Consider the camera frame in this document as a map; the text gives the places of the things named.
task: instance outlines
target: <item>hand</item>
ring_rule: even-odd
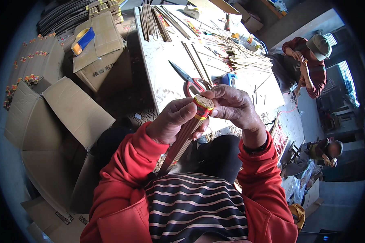
[[[332,158],[331,167],[337,167],[337,158]]]
[[[146,128],[147,135],[160,144],[174,143],[181,125],[192,119],[196,112],[197,106],[192,102],[193,98],[171,101],[161,114]],[[209,119],[193,133],[193,139],[196,140],[205,132],[209,124]]]
[[[294,51],[294,52],[292,52],[292,57],[295,60],[300,61],[301,63],[304,62],[303,54],[300,51]]]
[[[331,165],[330,160],[324,159],[324,161],[325,161],[325,165]]]
[[[243,129],[243,143],[246,147],[255,149],[265,144],[265,126],[245,91],[221,84],[201,95],[214,102],[215,107],[210,116],[230,120]]]

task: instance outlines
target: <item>worktable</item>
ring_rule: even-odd
[[[228,32],[225,30],[219,30],[219,28],[224,28],[224,23],[219,20],[226,17],[226,14],[222,11],[212,12],[207,9],[202,9],[203,14],[200,14],[199,21],[197,21],[194,18],[182,13],[182,10],[185,8],[185,6],[163,6],[180,20],[184,21],[184,19],[188,19],[201,32],[207,31],[219,33],[222,35],[226,33],[228,36],[231,36],[231,32],[238,32],[240,36],[244,37],[248,37],[250,35],[248,30],[246,30],[246,28],[240,22],[241,16],[231,14],[231,32]],[[200,34],[202,41],[201,44],[191,29],[186,27],[182,22],[176,20],[190,36],[189,40],[185,38],[175,27],[168,27],[167,30],[169,30],[169,35],[172,39],[172,42],[164,42],[161,38],[156,38],[156,36],[150,37],[150,41],[148,42],[143,37],[138,7],[134,8],[134,16],[136,28],[138,30],[137,33],[140,41],[142,56],[146,67],[146,75],[151,88],[152,98],[158,113],[160,113],[170,101],[185,98],[183,89],[185,81],[172,68],[172,66],[169,64],[169,60],[179,66],[192,78],[200,77],[190,57],[181,44],[181,41],[187,44],[194,59],[196,60],[196,63],[199,65],[199,68],[204,75],[205,72],[203,71],[199,59],[197,58],[191,44],[193,44],[197,52],[199,52],[200,59],[205,66],[205,70],[212,80],[218,76],[230,72],[228,66],[223,61],[221,61],[219,58],[216,58],[213,52],[204,47],[204,45],[206,45],[212,50],[216,50],[219,53],[224,53],[224,51],[219,47],[211,45],[211,41],[208,40],[211,38],[210,35],[204,35],[203,33]],[[236,82],[236,88],[246,91],[250,95],[250,98],[252,98],[251,96],[254,95],[254,102],[256,101],[256,96],[253,91],[255,87],[259,87],[262,84],[257,89],[257,104],[255,104],[255,110],[258,114],[273,110],[284,104],[284,99],[273,73],[262,71],[258,68],[254,70],[243,68],[241,70],[237,70],[236,74],[238,78],[238,81]],[[206,133],[215,132],[230,125],[231,122],[228,120],[210,117],[210,124]]]

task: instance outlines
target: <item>wristband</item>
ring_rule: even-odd
[[[269,139],[266,138],[266,142],[262,146],[255,148],[255,149],[248,148],[244,144],[242,144],[242,148],[243,148],[243,150],[245,150],[246,153],[249,153],[249,154],[259,153],[266,149],[266,147],[268,146],[268,141],[269,141]]]

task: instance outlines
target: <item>red jacket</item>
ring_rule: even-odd
[[[303,57],[308,60],[307,66],[309,69],[309,77],[311,78],[314,87],[312,89],[306,88],[308,95],[312,99],[316,99],[320,96],[321,91],[326,85],[326,66],[324,61],[316,61],[311,58],[311,50],[305,45],[308,40],[302,37],[295,37],[292,41],[287,41],[282,46],[282,51],[285,53],[285,50],[290,47],[292,50],[296,51],[297,47],[303,47],[298,50],[302,53]]]
[[[125,137],[104,167],[99,186],[94,190],[89,223],[80,237],[82,243],[140,242],[151,243],[149,211],[146,193],[141,183],[146,181],[169,145],[154,142],[142,125]],[[247,154],[239,143],[243,170],[238,181],[243,187],[243,200],[248,220],[248,240],[253,243],[296,242],[297,226],[280,186],[280,170],[271,136],[265,151]]]

